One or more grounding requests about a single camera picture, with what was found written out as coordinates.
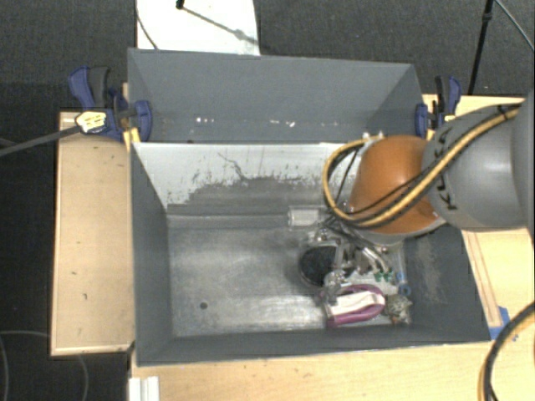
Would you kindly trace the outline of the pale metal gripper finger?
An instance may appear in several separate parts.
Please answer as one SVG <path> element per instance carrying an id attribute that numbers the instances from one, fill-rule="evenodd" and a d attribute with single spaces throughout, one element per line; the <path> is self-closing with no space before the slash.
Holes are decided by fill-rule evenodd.
<path id="1" fill-rule="evenodd" d="M 333 271 L 346 274 L 349 268 L 348 245 L 339 244 L 335 248 Z"/>
<path id="2" fill-rule="evenodd" d="M 344 271 L 332 271 L 324 278 L 324 299 L 328 304 L 335 304 L 338 296 L 350 287 L 351 283 L 345 276 Z"/>

